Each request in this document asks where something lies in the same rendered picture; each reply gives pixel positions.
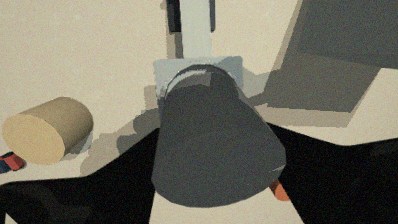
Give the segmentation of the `small red toy car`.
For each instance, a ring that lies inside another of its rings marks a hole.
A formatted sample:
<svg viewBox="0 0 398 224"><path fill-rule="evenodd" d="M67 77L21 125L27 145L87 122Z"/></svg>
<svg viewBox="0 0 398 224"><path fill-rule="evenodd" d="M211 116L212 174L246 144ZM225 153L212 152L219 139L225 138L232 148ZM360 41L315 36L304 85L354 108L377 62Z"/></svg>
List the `small red toy car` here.
<svg viewBox="0 0 398 224"><path fill-rule="evenodd" d="M0 174L8 173L8 171L18 171L24 167L23 160L14 152L10 151L0 156Z"/></svg>

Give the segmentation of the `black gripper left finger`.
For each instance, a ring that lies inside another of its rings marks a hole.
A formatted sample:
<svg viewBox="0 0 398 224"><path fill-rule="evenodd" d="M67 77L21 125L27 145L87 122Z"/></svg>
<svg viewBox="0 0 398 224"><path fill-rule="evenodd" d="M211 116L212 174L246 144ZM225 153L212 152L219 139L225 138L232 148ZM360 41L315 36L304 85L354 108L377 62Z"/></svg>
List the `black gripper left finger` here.
<svg viewBox="0 0 398 224"><path fill-rule="evenodd" d="M75 217L88 217L95 224L149 224L159 129L85 177L4 183L0 207L17 224Z"/></svg>

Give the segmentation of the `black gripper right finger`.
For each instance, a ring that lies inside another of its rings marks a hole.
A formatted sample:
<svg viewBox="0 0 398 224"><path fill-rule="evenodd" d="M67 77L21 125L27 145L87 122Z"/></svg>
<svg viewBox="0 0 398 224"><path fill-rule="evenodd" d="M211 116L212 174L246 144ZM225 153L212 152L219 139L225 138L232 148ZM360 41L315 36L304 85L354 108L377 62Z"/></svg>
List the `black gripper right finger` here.
<svg viewBox="0 0 398 224"><path fill-rule="evenodd" d="M398 138L336 145L266 123L285 147L278 180L304 224L334 224L368 169L398 159Z"/></svg>

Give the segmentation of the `grey cylinder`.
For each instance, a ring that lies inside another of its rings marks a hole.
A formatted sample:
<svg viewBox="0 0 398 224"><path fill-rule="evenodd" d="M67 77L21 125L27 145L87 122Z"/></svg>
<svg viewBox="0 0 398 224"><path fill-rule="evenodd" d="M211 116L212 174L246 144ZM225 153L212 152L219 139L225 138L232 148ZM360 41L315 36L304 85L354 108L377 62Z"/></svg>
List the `grey cylinder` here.
<svg viewBox="0 0 398 224"><path fill-rule="evenodd" d="M285 147L229 78L194 73L168 92L151 181L171 203L214 208L247 200L279 178Z"/></svg>

